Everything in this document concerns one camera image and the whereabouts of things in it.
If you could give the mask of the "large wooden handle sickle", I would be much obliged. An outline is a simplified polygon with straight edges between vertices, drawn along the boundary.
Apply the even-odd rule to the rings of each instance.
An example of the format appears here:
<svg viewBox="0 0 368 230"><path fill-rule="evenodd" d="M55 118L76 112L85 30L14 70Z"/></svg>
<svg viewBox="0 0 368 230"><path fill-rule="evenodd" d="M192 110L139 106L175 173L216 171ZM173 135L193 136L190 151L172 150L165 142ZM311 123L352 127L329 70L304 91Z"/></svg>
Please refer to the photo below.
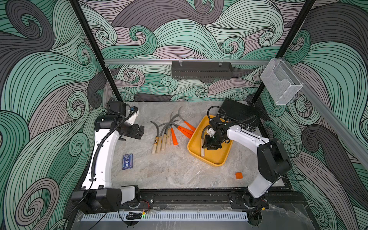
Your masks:
<svg viewBox="0 0 368 230"><path fill-rule="evenodd" d="M205 149L204 149L204 143L205 143L205 136L208 135L207 134L207 129L210 128L210 125L207 125L203 130L202 130L202 134L201 134L201 153L200 156L203 158L205 157Z"/></svg>

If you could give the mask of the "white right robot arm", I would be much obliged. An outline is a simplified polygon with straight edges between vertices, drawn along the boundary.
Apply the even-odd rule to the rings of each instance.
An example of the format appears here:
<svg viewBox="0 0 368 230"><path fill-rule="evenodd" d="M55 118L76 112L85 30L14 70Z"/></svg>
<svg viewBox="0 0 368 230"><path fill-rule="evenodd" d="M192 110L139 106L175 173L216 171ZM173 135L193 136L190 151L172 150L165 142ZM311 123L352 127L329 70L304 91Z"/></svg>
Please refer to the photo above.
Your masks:
<svg viewBox="0 0 368 230"><path fill-rule="evenodd" d="M224 142L235 141L257 156L258 174L257 177L248 185L244 193L243 201L247 209L260 210L267 208L265 193L280 178L282 178L291 168L290 158L283 143L279 139L268 139L247 131L240 126L241 123L252 120L251 117L227 121L227 114L224 119L219 116L211 117L209 112L213 108L223 109L214 105L207 110L209 125L202 131L204 140L202 148L207 150L218 150L222 148Z"/></svg>

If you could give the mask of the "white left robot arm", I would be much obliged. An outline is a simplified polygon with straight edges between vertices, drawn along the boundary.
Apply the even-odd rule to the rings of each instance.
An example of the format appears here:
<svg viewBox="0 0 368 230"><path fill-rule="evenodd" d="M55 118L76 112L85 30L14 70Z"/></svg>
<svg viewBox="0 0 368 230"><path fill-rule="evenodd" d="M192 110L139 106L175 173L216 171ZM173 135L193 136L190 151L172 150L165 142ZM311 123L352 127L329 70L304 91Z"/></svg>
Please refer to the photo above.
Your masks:
<svg viewBox="0 0 368 230"><path fill-rule="evenodd" d="M113 188L112 164L119 140L141 139L144 126L135 123L139 115L136 106L121 101L110 101L107 114L94 123L94 150L88 173L79 191L73 192L71 201L83 214L117 212L123 205L140 202L138 186Z"/></svg>

